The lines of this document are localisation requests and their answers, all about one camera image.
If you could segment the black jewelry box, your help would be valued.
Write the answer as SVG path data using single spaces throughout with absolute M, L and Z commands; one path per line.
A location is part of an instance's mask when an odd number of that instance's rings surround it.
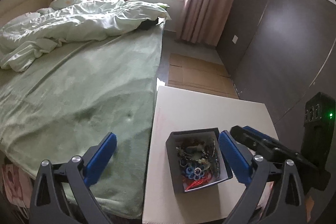
M 191 193 L 233 178 L 218 139 L 217 128 L 171 132 L 166 141 L 166 152 L 174 193 Z M 194 181 L 185 177 L 187 166 L 200 165 L 205 166 L 204 178 Z

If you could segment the blue flower ornament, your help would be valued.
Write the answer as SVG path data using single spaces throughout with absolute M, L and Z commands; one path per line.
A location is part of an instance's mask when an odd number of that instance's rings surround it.
M 185 177 L 189 180 L 198 181 L 205 176 L 205 166 L 187 166 L 185 169 Z

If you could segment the green bed sheet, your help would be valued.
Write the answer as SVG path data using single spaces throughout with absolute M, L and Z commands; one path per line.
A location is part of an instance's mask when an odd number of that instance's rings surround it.
M 1 71 L 1 151 L 31 177 L 107 133 L 117 149 L 91 191 L 105 212 L 142 214 L 163 24 L 103 41 L 68 43 L 17 73 Z

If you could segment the flattened cardboard sheets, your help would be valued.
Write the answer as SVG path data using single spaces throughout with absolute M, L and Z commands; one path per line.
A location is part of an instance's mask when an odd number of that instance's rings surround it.
M 238 99 L 224 65 L 172 53 L 168 85 L 173 88 Z

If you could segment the light green duvet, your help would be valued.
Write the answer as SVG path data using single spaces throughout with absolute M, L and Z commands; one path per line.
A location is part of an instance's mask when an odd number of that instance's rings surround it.
M 1 69 L 23 72 L 64 43 L 102 41 L 131 32 L 145 20 L 169 20 L 161 3 L 138 0 L 54 0 L 1 28 Z

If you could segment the black garment on bed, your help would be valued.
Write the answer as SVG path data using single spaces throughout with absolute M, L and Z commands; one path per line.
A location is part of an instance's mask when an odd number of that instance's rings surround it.
M 156 20 L 147 19 L 147 20 L 143 21 L 138 26 L 137 29 L 147 31 L 147 30 L 151 29 L 153 26 L 156 26 L 157 24 L 158 24 L 158 18 Z

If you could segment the wall socket plate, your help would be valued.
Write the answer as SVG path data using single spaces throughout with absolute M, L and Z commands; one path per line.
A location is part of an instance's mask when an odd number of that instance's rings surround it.
M 233 37 L 233 39 L 232 39 L 232 42 L 233 42 L 234 44 L 236 44 L 237 41 L 238 41 L 238 37 L 237 37 L 236 35 L 234 35 L 234 37 Z

